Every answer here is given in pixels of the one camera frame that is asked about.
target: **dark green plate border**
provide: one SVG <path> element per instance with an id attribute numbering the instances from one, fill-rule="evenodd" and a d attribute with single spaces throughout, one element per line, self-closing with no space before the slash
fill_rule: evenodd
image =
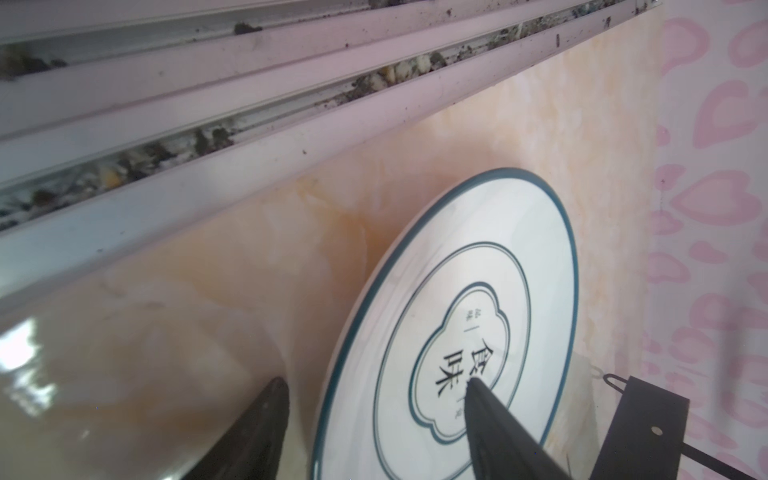
<path id="1" fill-rule="evenodd" d="M 400 243 L 392 251 L 392 254 L 390 254 L 389 258 L 386 259 L 386 262 L 382 266 L 381 270 L 379 270 L 376 278 L 371 283 L 371 287 L 368 288 L 365 297 L 360 303 L 360 307 L 352 319 L 352 323 L 349 325 L 349 330 L 347 331 L 344 342 L 341 345 L 341 349 L 339 349 L 339 355 L 336 357 L 336 364 L 333 367 L 333 371 L 331 372 L 330 380 L 328 381 L 328 387 L 326 388 L 326 394 L 323 398 L 323 407 L 320 409 L 320 415 L 317 422 L 317 430 L 315 433 L 315 442 L 312 448 L 312 464 L 310 466 L 310 476 L 313 480 L 320 480 L 322 478 L 321 475 L 323 466 L 321 464 L 321 458 L 323 455 L 323 447 L 325 446 L 326 433 L 328 430 L 330 408 L 333 404 L 333 398 L 336 395 L 336 388 L 339 386 L 339 377 L 341 376 L 341 372 L 344 370 L 346 357 L 349 355 L 349 349 L 352 347 L 352 344 L 355 341 L 355 337 L 357 336 L 357 331 L 360 329 L 362 319 L 368 312 L 368 308 L 370 307 L 373 299 L 376 297 L 376 294 L 379 292 L 379 288 L 384 282 L 384 279 L 389 275 L 389 272 L 395 266 L 395 263 L 400 258 L 403 251 L 405 251 L 406 247 L 411 243 L 411 241 L 413 241 L 413 238 L 440 210 L 445 208 L 446 205 L 450 204 L 464 192 L 471 190 L 478 185 L 502 178 L 516 178 L 519 180 L 524 180 L 541 188 L 552 199 L 554 205 L 558 208 L 561 217 L 563 217 L 565 229 L 568 231 L 568 239 L 571 241 L 571 252 L 573 253 L 572 256 L 574 261 L 574 313 L 573 323 L 571 325 L 571 340 L 568 343 L 568 354 L 565 357 L 565 364 L 563 366 L 563 374 L 560 380 L 560 386 L 558 387 L 558 394 L 554 398 L 552 412 L 549 415 L 549 421 L 547 422 L 547 426 L 544 429 L 544 434 L 541 436 L 541 441 L 539 443 L 543 444 L 546 441 L 547 435 L 549 434 L 549 429 L 552 427 L 554 414 L 557 412 L 558 405 L 560 404 L 560 397 L 563 394 L 565 376 L 566 373 L 568 373 L 568 367 L 571 364 L 571 352 L 573 351 L 574 336 L 576 333 L 576 315 L 578 312 L 578 261 L 576 259 L 576 242 L 574 240 L 573 229 L 571 228 L 571 221 L 568 219 L 568 214 L 565 212 L 563 203 L 560 201 L 560 198 L 558 198 L 558 195 L 554 192 L 554 190 L 552 190 L 552 187 L 547 184 L 547 182 L 545 182 L 538 175 L 533 174 L 527 170 L 522 170 L 521 168 L 497 168 L 495 170 L 489 170 L 475 175 L 468 180 L 465 180 L 456 187 L 453 187 L 447 194 L 443 195 L 439 200 L 437 200 L 421 216 L 421 218 L 419 218 L 416 223 L 414 223 L 413 227 L 411 227 L 408 233 L 403 236 L 402 240 L 400 240 Z"/>

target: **debris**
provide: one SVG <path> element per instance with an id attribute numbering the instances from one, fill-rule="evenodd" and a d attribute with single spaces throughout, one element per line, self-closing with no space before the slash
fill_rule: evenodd
<path id="1" fill-rule="evenodd" d="M 371 10 L 385 7 L 396 7 L 397 5 L 402 5 L 404 3 L 406 3 L 406 0 L 368 0 L 368 5 L 371 7 Z"/>
<path id="2" fill-rule="evenodd" d="M 255 31 L 262 31 L 263 28 L 261 27 L 252 27 L 248 25 L 246 22 L 237 22 L 235 24 L 235 28 L 233 30 L 233 33 L 235 35 L 245 35 L 246 33 L 254 33 Z"/>
<path id="3" fill-rule="evenodd" d="M 470 47 L 469 45 L 464 45 L 459 51 L 458 55 L 456 56 L 456 61 L 466 60 L 467 58 L 473 57 L 475 55 L 475 51 Z"/>
<path id="4" fill-rule="evenodd" d="M 394 85 L 397 83 L 397 78 L 395 77 L 395 67 L 392 65 L 387 65 L 386 67 L 379 70 L 379 73 L 386 79 L 386 82 L 390 85 Z"/>
<path id="5" fill-rule="evenodd" d="M 488 50 L 493 50 L 494 48 L 499 48 L 502 45 L 508 44 L 514 36 L 517 34 L 518 26 L 515 25 L 512 27 L 511 33 L 509 28 L 505 28 L 501 30 L 494 38 L 488 43 Z"/>
<path id="6" fill-rule="evenodd" d="M 130 182 L 135 182 L 136 180 L 141 180 L 142 178 L 145 178 L 147 176 L 146 173 L 144 173 L 141 170 L 138 170 L 133 163 L 131 163 L 131 160 L 128 158 L 126 154 L 122 154 L 120 156 L 120 160 L 118 160 L 118 165 L 123 167 L 125 169 L 125 180 Z"/>
<path id="7" fill-rule="evenodd" d="M 234 142 L 230 139 L 230 132 L 223 128 L 216 128 L 210 132 L 211 137 L 214 138 L 214 150 L 221 150 L 234 145 Z"/>
<path id="8" fill-rule="evenodd" d="M 16 220 L 8 220 L 5 222 L 0 223 L 0 231 L 7 230 L 8 228 L 15 227 L 18 225 L 18 221 Z"/>
<path id="9" fill-rule="evenodd" d="M 427 73 L 430 68 L 432 68 L 432 63 L 429 60 L 428 55 L 419 55 L 416 57 L 416 68 L 419 70 L 419 74 L 424 75 Z"/>
<path id="10" fill-rule="evenodd" d="M 22 75 L 51 70 L 41 58 L 32 57 L 23 45 L 0 48 L 0 78 L 13 80 Z"/>
<path id="11" fill-rule="evenodd" d="M 583 17 L 584 15 L 589 14 L 589 5 L 579 5 L 578 7 L 571 10 L 571 14 L 575 18 Z"/>
<path id="12" fill-rule="evenodd" d="M 410 61 L 401 61 L 395 65 L 395 78 L 397 83 L 403 83 L 406 80 L 410 80 L 413 76 L 413 67 Z"/>
<path id="13" fill-rule="evenodd" d="M 105 190 L 112 190 L 113 188 L 120 187 L 123 184 L 123 180 L 120 175 L 113 168 L 101 166 L 99 167 L 99 180 L 101 186 Z"/>
<path id="14" fill-rule="evenodd" d="M 354 87 L 354 89 L 346 93 L 340 94 L 338 98 L 340 104 L 344 104 L 352 100 L 357 100 L 358 98 L 363 98 L 367 94 L 373 91 L 371 89 L 371 85 L 368 80 L 368 75 L 363 75 L 362 77 L 358 77 L 357 80 L 355 80 L 352 83 L 352 86 Z"/>
<path id="15" fill-rule="evenodd" d="M 373 91 L 381 91 L 387 88 L 389 85 L 387 84 L 387 81 L 384 80 L 384 77 L 382 77 L 380 74 L 371 74 L 368 77 L 368 82 L 371 85 L 371 90 Z"/>
<path id="16" fill-rule="evenodd" d="M 78 179 L 74 181 L 74 184 L 82 190 L 95 189 L 98 185 L 98 176 L 92 168 L 88 168 L 83 174 L 78 176 Z"/>
<path id="17" fill-rule="evenodd" d="M 53 204 L 55 200 L 56 195 L 48 190 L 40 189 L 32 194 L 32 204 L 36 207 L 48 207 Z"/>
<path id="18" fill-rule="evenodd" d="M 176 155 L 172 154 L 162 143 L 156 141 L 152 144 L 144 146 L 144 152 L 152 157 L 152 161 L 156 164 L 161 161 L 170 160 Z"/>
<path id="19" fill-rule="evenodd" d="M 432 64 L 432 70 L 443 68 L 448 64 L 448 62 L 445 61 L 445 57 L 443 57 L 439 51 L 433 52 L 432 55 L 429 56 L 429 63 Z"/>
<path id="20" fill-rule="evenodd" d="M 194 151 L 198 157 L 210 152 L 210 142 L 200 128 L 194 131 Z"/>

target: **pink heart pattern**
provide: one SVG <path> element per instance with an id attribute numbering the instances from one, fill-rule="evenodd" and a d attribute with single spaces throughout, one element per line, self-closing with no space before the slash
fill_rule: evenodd
<path id="1" fill-rule="evenodd" d="M 624 352 L 618 351 L 614 354 L 614 371 L 618 376 L 629 375 L 629 359 Z"/>
<path id="2" fill-rule="evenodd" d="M 740 470 L 740 471 L 746 473 L 747 475 L 751 475 L 754 478 L 759 478 L 760 477 L 760 475 L 757 472 L 752 470 L 752 467 L 750 467 L 746 463 L 742 462 L 741 460 L 739 460 L 737 457 L 731 455 L 730 453 L 721 452 L 721 453 L 718 453 L 717 455 L 715 455 L 715 458 L 717 458 L 718 460 L 720 460 L 723 463 L 727 463 L 728 465 L 734 467 L 736 470 Z M 708 468 L 705 468 L 703 470 L 703 472 L 704 472 L 704 477 L 703 477 L 704 480 L 727 480 L 722 475 L 717 474 L 717 473 L 709 470 Z"/>
<path id="3" fill-rule="evenodd" d="M 727 297 L 717 293 L 705 293 L 695 299 L 688 318 L 690 325 L 698 329 L 768 329 L 768 313 L 748 307 L 736 308 Z"/>
<path id="4" fill-rule="evenodd" d="M 661 353 L 661 344 L 643 332 L 643 350 L 651 353 Z"/>
<path id="5" fill-rule="evenodd" d="M 650 212 L 650 231 L 653 235 L 671 235 L 683 229 L 683 222 L 666 210 Z"/>
<path id="6" fill-rule="evenodd" d="M 757 454 L 757 463 L 760 464 L 760 470 L 768 475 L 768 446 L 760 449 L 760 453 Z"/>
<path id="7" fill-rule="evenodd" d="M 675 330 L 672 343 L 670 355 L 684 363 L 698 363 L 715 357 L 715 342 L 696 329 L 681 327 Z"/>
<path id="8" fill-rule="evenodd" d="M 670 131 L 667 130 L 666 127 L 662 125 L 656 126 L 656 146 L 657 147 L 666 147 L 670 144 L 672 141 L 672 136 L 670 135 Z"/>
<path id="9" fill-rule="evenodd" d="M 697 409 L 707 403 L 707 396 L 703 394 L 693 380 L 685 375 L 672 372 L 666 374 L 664 379 L 667 380 L 667 390 L 689 399 L 692 409 Z"/>
<path id="10" fill-rule="evenodd" d="M 753 273 L 746 278 L 746 282 L 757 291 L 763 303 L 768 303 L 768 273 Z"/>
<path id="11" fill-rule="evenodd" d="M 709 439 L 710 442 L 723 449 L 735 449 L 739 446 L 731 437 L 719 432 L 714 425 L 691 412 L 688 412 L 685 435 L 695 440 Z"/>
<path id="12" fill-rule="evenodd" d="M 658 375 L 661 373 L 661 368 L 659 368 L 659 365 L 656 365 L 655 363 L 641 362 L 640 371 L 643 376 Z"/>
<path id="13" fill-rule="evenodd" d="M 686 168 L 677 164 L 661 165 L 654 172 L 654 187 L 661 192 L 672 190 Z"/>
<path id="14" fill-rule="evenodd" d="M 728 57 L 734 67 L 749 68 L 768 58 L 768 20 L 761 20 L 740 31 L 728 44 Z"/>
<path id="15" fill-rule="evenodd" d="M 768 90 L 750 99 L 750 88 L 741 80 L 717 85 L 704 99 L 694 124 L 694 147 L 707 148 L 751 134 L 768 118 Z"/>
<path id="16" fill-rule="evenodd" d="M 763 211 L 760 199 L 746 192 L 750 176 L 721 170 L 702 178 L 670 201 L 686 217 L 707 225 L 730 227 L 754 220 Z"/>
<path id="17" fill-rule="evenodd" d="M 723 392 L 723 410 L 739 423 L 753 429 L 768 426 L 768 409 L 752 400 L 742 399 L 732 392 Z"/>
<path id="18" fill-rule="evenodd" d="M 731 361 L 728 374 L 733 379 L 759 386 L 768 386 L 768 357 L 739 355 Z"/>
<path id="19" fill-rule="evenodd" d="M 700 377 L 704 377 L 705 379 L 710 378 L 709 375 L 706 375 L 706 374 L 704 374 L 702 372 L 699 372 L 698 370 L 694 370 L 694 369 L 691 369 L 691 368 L 686 367 L 686 366 L 678 365 L 677 369 L 683 370 L 684 372 L 693 373 L 694 375 L 700 376 Z"/>
<path id="20" fill-rule="evenodd" d="M 763 262 L 768 262 L 768 219 L 760 228 L 760 237 L 752 245 L 752 254 Z"/>
<path id="21" fill-rule="evenodd" d="M 719 251 L 715 247 L 712 247 L 711 243 L 703 240 L 699 240 L 690 246 L 690 249 L 688 249 L 688 256 L 704 263 L 717 264 L 725 263 L 728 260 L 727 253 Z"/>
<path id="22" fill-rule="evenodd" d="M 640 363 L 693 400 L 688 442 L 766 480 L 754 472 L 768 475 L 767 2 L 666 5 Z"/>
<path id="23" fill-rule="evenodd" d="M 690 18 L 671 18 L 661 33 L 664 63 L 661 75 L 678 65 L 689 64 L 703 57 L 710 49 L 710 34 Z"/>
<path id="24" fill-rule="evenodd" d="M 648 254 L 649 282 L 686 283 L 688 280 L 690 280 L 690 271 L 677 258 L 672 257 L 669 253 L 653 252 Z"/>

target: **plate rim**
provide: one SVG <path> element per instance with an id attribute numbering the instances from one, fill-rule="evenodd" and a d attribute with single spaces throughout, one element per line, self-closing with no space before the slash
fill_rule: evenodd
<path id="1" fill-rule="evenodd" d="M 547 194 L 550 200 L 552 200 L 554 205 L 557 207 L 558 212 L 560 213 L 560 216 L 563 219 L 563 223 L 565 224 L 565 229 L 568 232 L 568 240 L 569 240 L 569 243 L 571 244 L 571 258 L 573 260 L 573 267 L 574 267 L 574 305 L 573 305 L 573 319 L 571 321 L 571 338 L 568 341 L 568 352 L 566 354 L 565 363 L 563 365 L 563 373 L 561 375 L 560 386 L 558 387 L 558 393 L 554 398 L 554 404 L 552 405 L 552 410 L 549 415 L 549 420 L 547 421 L 547 425 L 544 428 L 544 432 L 541 435 L 541 440 L 539 441 L 539 444 L 543 445 L 544 442 L 546 441 L 547 435 L 549 434 L 549 430 L 552 427 L 552 422 L 554 421 L 554 414 L 557 412 L 558 407 L 560 405 L 560 398 L 562 397 L 563 388 L 565 386 L 565 377 L 568 374 L 568 367 L 571 364 L 574 338 L 576 335 L 576 320 L 578 316 L 578 293 L 579 293 L 578 256 L 576 251 L 576 242 L 574 239 L 573 228 L 571 226 L 571 220 L 568 217 L 568 212 L 566 212 L 565 207 L 563 206 L 563 203 L 560 201 L 560 197 L 558 197 L 558 195 L 554 192 L 552 187 L 550 187 L 549 184 L 543 178 L 539 177 L 537 174 L 534 174 L 529 170 L 524 170 L 522 168 L 516 168 L 516 167 L 495 168 L 492 170 L 481 172 L 480 174 L 476 174 L 475 176 L 470 177 L 467 180 L 464 180 L 460 184 L 451 188 L 447 193 L 439 197 L 431 205 L 429 205 L 426 208 L 426 211 L 424 211 L 424 213 L 421 214 L 420 217 L 418 217 L 418 220 L 412 222 L 412 224 L 409 227 L 406 227 L 408 230 L 402 233 L 401 235 L 399 235 L 399 240 L 396 240 L 396 242 L 398 243 L 394 246 L 394 248 L 392 248 L 391 253 L 383 261 L 383 264 L 381 264 L 380 267 L 374 270 L 373 275 L 375 275 L 375 277 L 372 279 L 369 286 L 367 286 L 367 291 L 365 293 L 365 296 L 362 298 L 362 301 L 359 302 L 359 305 L 354 311 L 354 316 L 349 322 L 349 326 L 344 329 L 346 332 L 343 331 L 344 338 L 340 341 L 340 347 L 338 348 L 338 352 L 335 355 L 335 358 L 333 359 L 333 369 L 330 371 L 326 388 L 323 391 L 322 404 L 320 406 L 319 414 L 317 417 L 315 436 L 313 439 L 312 455 L 310 459 L 310 478 L 313 478 L 315 480 L 321 479 L 322 454 L 325 447 L 326 433 L 328 431 L 330 407 L 333 404 L 333 400 L 336 396 L 336 388 L 339 385 L 339 378 L 341 376 L 342 371 L 344 370 L 347 356 L 349 355 L 349 351 L 352 348 L 352 344 L 355 341 L 360 325 L 362 323 L 362 319 L 367 314 L 368 308 L 373 302 L 373 299 L 376 297 L 376 294 L 379 292 L 379 288 L 383 284 L 385 278 L 389 275 L 389 272 L 395 266 L 395 263 L 397 262 L 397 260 L 399 260 L 400 256 L 406 250 L 408 245 L 410 245 L 410 243 L 413 241 L 416 235 L 418 235 L 419 232 L 422 230 L 422 228 L 435 215 L 437 215 L 440 211 L 442 211 L 443 208 L 448 206 L 457 197 L 460 197 L 462 194 L 464 194 L 465 192 L 475 187 L 486 184 L 489 181 L 501 180 L 506 178 L 527 181 L 530 184 L 534 184 L 536 187 L 544 191 L 545 194 Z"/>

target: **black metal bracket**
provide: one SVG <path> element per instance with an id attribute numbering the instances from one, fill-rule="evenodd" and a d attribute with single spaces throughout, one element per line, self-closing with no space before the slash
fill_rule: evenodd
<path id="1" fill-rule="evenodd" d="M 639 385 L 642 385 L 641 388 L 643 390 L 647 390 L 646 386 L 652 386 L 650 383 L 643 382 L 642 380 L 638 380 L 638 379 L 636 379 L 636 378 L 634 378 L 632 376 L 629 378 L 629 380 L 622 379 L 620 376 L 616 376 L 613 373 L 608 373 L 607 375 L 603 376 L 603 380 L 611 388 L 618 390 L 619 392 L 621 392 L 624 395 L 626 395 L 624 393 L 624 390 L 622 390 L 619 387 L 617 387 L 614 383 L 609 382 L 608 380 L 610 380 L 610 379 L 619 380 L 620 382 L 623 382 L 623 383 L 627 384 L 627 389 L 630 388 L 630 384 L 638 385 L 637 382 L 642 382 L 642 384 L 639 384 Z M 687 420 L 687 417 L 688 417 L 688 403 L 689 403 L 689 401 L 688 401 L 688 399 L 685 399 L 684 397 L 681 397 L 681 396 L 676 396 L 676 397 L 684 399 L 685 402 L 686 402 L 684 412 L 675 412 L 675 415 L 678 415 L 678 416 L 682 415 L 682 418 L 683 418 L 683 434 L 684 434 L 685 433 L 685 421 Z M 616 415 L 614 416 L 614 420 L 611 423 L 611 428 L 613 428 L 614 422 L 616 422 L 616 418 L 619 416 L 619 413 L 620 412 L 617 409 Z M 723 477 L 729 478 L 730 480 L 756 480 L 754 477 L 751 477 L 751 476 L 747 475 L 746 473 L 744 473 L 744 472 L 742 472 L 740 470 L 735 469 L 734 467 L 728 465 L 727 463 L 721 462 L 717 458 L 714 458 L 712 455 L 708 455 L 707 453 L 704 453 L 701 450 L 696 449 L 696 448 L 688 445 L 687 443 L 683 442 L 682 437 L 680 437 L 679 446 L 677 446 L 677 445 L 678 444 L 675 443 L 675 448 L 674 448 L 674 453 L 678 457 L 677 463 L 679 463 L 680 455 L 685 455 L 686 457 L 690 458 L 694 462 L 699 463 L 699 464 L 709 468 L 710 470 L 712 470 L 712 471 L 714 471 L 716 473 L 719 473 Z M 673 477 L 673 478 L 676 478 L 676 477 L 677 477 L 677 466 L 675 467 L 675 477 Z"/>
<path id="2" fill-rule="evenodd" d="M 183 479 L 274 480 L 288 413 L 288 385 L 274 378 Z"/>
<path id="3" fill-rule="evenodd" d="M 683 442 L 690 400 L 635 377 L 603 380 L 622 395 L 590 480 L 675 480 L 681 455 L 730 480 L 756 480 Z M 478 480 L 568 478 L 479 379 L 467 385 L 464 411 Z"/>

